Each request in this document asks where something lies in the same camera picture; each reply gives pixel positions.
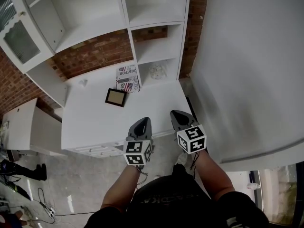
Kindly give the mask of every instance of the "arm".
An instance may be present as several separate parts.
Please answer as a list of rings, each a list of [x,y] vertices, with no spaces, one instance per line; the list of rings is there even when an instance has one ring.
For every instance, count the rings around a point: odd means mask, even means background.
[[[127,165],[117,181],[105,194],[101,209],[115,207],[120,212],[125,212],[130,204],[140,176],[136,166]]]
[[[199,152],[196,170],[210,197],[217,201],[225,193],[235,191],[227,174],[210,158],[205,150]]]

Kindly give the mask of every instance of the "tiled floor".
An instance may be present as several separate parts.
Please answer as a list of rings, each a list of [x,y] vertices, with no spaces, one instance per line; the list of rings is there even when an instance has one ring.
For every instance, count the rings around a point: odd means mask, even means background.
[[[145,184],[153,180],[155,175],[170,175],[172,167],[182,151],[174,142],[173,135],[154,140],[154,145],[156,147],[152,161],[144,169],[149,174]],[[18,164],[30,169],[35,169],[38,163],[47,165],[47,181],[36,181],[22,177],[17,184],[28,194],[31,192],[35,200],[39,200],[38,188],[42,188],[46,203],[53,207],[57,214],[71,213],[69,196],[72,199],[75,213],[99,210],[105,193],[126,166],[123,156],[97,159],[73,152],[69,152],[68,156],[64,158],[45,155],[24,156],[18,162]],[[190,164],[191,158],[189,157],[186,165],[189,172]],[[31,202],[3,185],[0,185],[0,195],[5,196],[10,201],[11,207],[26,206],[34,217],[52,222],[36,201]],[[12,208],[11,211],[15,212],[18,209]],[[55,224],[40,222],[40,225],[43,228],[83,228],[90,216],[91,214],[56,217]]]

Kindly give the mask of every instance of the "white wall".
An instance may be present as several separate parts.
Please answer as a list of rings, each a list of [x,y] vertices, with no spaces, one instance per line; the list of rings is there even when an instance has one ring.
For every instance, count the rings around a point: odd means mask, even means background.
[[[191,79],[217,161],[303,139],[304,0],[208,0]]]

